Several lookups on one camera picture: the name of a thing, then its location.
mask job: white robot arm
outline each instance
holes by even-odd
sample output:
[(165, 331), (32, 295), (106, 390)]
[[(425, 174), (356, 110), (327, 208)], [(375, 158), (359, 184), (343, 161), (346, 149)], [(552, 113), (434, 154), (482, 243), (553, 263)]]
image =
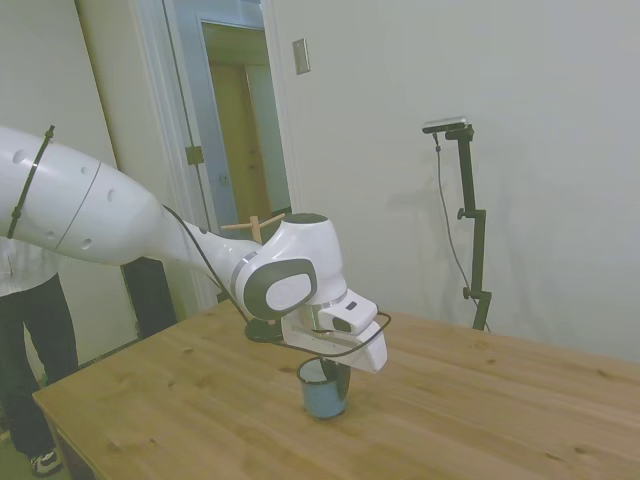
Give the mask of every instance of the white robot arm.
[(34, 166), (42, 143), (0, 127), (0, 235), (89, 262), (122, 265), (146, 256), (212, 276), (204, 256), (244, 311), (260, 320), (282, 318), (286, 344), (367, 371), (386, 363), (377, 307), (347, 288), (327, 218), (291, 215), (264, 246), (226, 239), (181, 225), (131, 178), (68, 147), (49, 144)]

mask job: person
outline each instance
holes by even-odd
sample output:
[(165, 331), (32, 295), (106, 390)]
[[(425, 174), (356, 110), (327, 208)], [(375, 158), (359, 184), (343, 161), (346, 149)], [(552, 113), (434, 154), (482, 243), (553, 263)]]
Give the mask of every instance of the person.
[(0, 403), (11, 440), (30, 459), (36, 476), (55, 473), (62, 461), (32, 397), (38, 383), (27, 359), (24, 327), (49, 384), (78, 369), (75, 333), (58, 263), (52, 252), (0, 237)]

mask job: wooden table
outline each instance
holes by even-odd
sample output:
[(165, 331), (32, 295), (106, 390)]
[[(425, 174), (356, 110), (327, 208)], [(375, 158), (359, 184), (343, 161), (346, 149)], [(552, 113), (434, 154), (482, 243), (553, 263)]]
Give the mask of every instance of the wooden table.
[(394, 315), (387, 366), (317, 421), (308, 356), (243, 326), (226, 302), (36, 400), (105, 480), (640, 479), (639, 365)]

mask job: blue cup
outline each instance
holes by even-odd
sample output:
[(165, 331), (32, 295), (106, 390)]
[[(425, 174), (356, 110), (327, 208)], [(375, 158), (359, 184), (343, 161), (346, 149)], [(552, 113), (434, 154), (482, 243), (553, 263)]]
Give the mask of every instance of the blue cup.
[(351, 368), (319, 357), (298, 368), (304, 408), (310, 415), (327, 419), (344, 412)]

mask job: door hinge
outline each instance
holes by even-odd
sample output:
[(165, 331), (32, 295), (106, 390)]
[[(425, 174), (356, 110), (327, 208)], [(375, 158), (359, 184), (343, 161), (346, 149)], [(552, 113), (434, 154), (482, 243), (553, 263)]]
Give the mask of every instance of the door hinge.
[(200, 145), (187, 147), (185, 151), (187, 152), (187, 163), (189, 165), (200, 165), (204, 163), (204, 156), (202, 155), (202, 147)]

